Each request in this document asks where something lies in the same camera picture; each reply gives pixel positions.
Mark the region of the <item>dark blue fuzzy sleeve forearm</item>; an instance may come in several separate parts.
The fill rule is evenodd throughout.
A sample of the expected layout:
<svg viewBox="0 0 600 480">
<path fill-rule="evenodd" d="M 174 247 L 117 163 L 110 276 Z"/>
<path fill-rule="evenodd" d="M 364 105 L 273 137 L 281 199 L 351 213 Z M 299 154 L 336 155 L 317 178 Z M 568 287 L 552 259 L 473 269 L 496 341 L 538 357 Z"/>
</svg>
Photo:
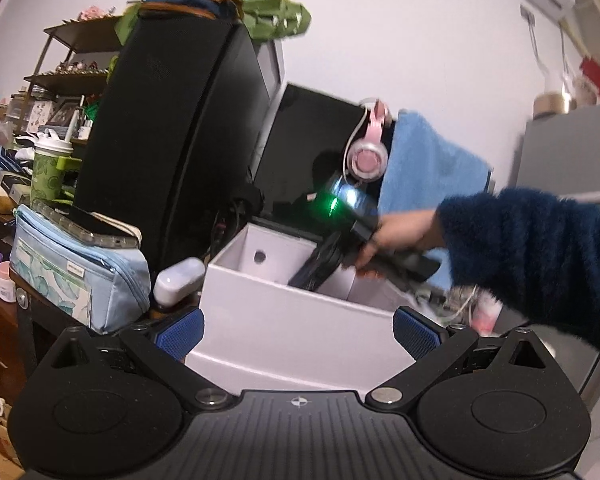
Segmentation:
<svg viewBox="0 0 600 480">
<path fill-rule="evenodd" d="M 525 188 L 437 209 L 457 285 L 600 350 L 600 207 Z"/>
</svg>

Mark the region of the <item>person right hand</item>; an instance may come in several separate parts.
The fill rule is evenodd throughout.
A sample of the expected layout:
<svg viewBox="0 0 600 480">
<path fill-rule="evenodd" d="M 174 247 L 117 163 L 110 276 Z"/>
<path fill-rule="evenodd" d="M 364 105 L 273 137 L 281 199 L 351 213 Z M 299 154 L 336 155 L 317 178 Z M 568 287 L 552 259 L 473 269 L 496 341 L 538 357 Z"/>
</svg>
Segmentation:
<svg viewBox="0 0 600 480">
<path fill-rule="evenodd" d="M 370 241 L 361 249 L 355 261 L 359 276 L 379 276 L 370 270 L 370 260 L 378 252 L 411 249 L 416 252 L 445 248 L 443 231 L 437 211 L 414 210 L 386 214 Z"/>
</svg>

